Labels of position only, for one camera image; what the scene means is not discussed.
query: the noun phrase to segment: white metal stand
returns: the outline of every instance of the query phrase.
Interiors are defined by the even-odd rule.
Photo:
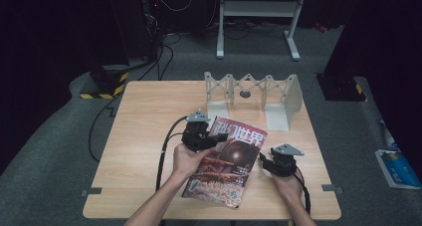
[[[285,31],[286,41],[292,58],[298,61],[299,55],[293,35],[298,24],[304,0],[297,2],[275,1],[229,1],[220,0],[219,31],[217,39],[217,59],[224,58],[224,17],[225,16],[260,16],[260,17],[291,17],[292,24],[289,31]]]
[[[233,75],[228,74],[217,81],[209,72],[205,72],[204,77],[210,125],[214,122],[215,116],[229,118],[229,112],[234,108],[235,90],[241,91],[243,98],[250,97],[252,90],[261,92],[260,109],[265,112],[269,130],[290,130],[294,114],[302,108],[302,90],[296,75],[290,75],[283,81],[276,81],[271,75],[255,80],[248,74],[236,80]],[[220,97],[222,95],[223,98],[220,99],[224,101],[212,101],[213,96],[218,97],[218,95]],[[276,98],[269,100],[270,95],[275,95]]]

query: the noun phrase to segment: magazine cover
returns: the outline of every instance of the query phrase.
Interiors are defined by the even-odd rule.
[[[238,208],[246,181],[264,144],[267,133],[252,125],[216,117],[210,135],[228,133],[189,178],[182,197],[212,201]]]

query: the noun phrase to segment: gray carpet floor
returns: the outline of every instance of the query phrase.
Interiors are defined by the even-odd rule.
[[[381,116],[364,78],[356,78],[367,102],[328,102],[316,79],[322,73],[341,34],[341,28],[323,34],[297,29],[295,41],[301,54],[292,61],[283,32],[254,29],[241,40],[226,38],[225,58],[215,58],[216,37],[173,35],[164,43],[174,52],[163,80],[203,80],[204,72],[215,79],[233,74],[240,79],[272,75],[276,80],[297,74],[304,101],[316,133],[331,181],[343,189],[337,194],[341,217],[318,225],[422,225],[422,191],[392,189],[374,156],[385,148]],[[243,32],[228,32],[241,37]],[[160,71],[171,58],[164,49]],[[139,79],[148,68],[129,73],[128,82]],[[157,80],[155,67],[143,79]],[[109,100],[82,100],[79,90],[88,74],[70,85],[73,98],[32,135],[0,177],[0,225],[122,225],[124,219],[87,219],[86,197],[98,164],[88,151],[90,128]],[[110,106],[118,109],[119,99]],[[94,125],[92,145],[101,157],[113,117],[103,112]],[[168,221],[168,225],[230,225],[229,221]],[[287,225],[286,221],[238,221],[237,225]]]

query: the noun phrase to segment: forearm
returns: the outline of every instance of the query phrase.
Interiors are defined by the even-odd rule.
[[[285,202],[289,208],[289,212],[297,226],[314,226],[314,222],[311,215],[305,209],[303,203],[299,200],[288,200],[285,199]]]
[[[157,226],[184,181],[186,181],[185,178],[171,175],[124,225]]]

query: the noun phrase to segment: human hand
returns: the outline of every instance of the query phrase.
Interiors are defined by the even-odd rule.
[[[174,148],[173,153],[173,172],[172,175],[181,177],[183,181],[188,179],[199,166],[202,158],[207,155],[211,149],[205,149],[200,152],[190,150],[185,144],[181,143]]]
[[[280,195],[286,203],[301,202],[303,187],[294,176],[291,175],[289,177],[280,177],[275,174],[272,175],[276,181],[277,189],[279,190]],[[304,178],[299,170],[296,171],[295,175],[301,181],[304,181]]]

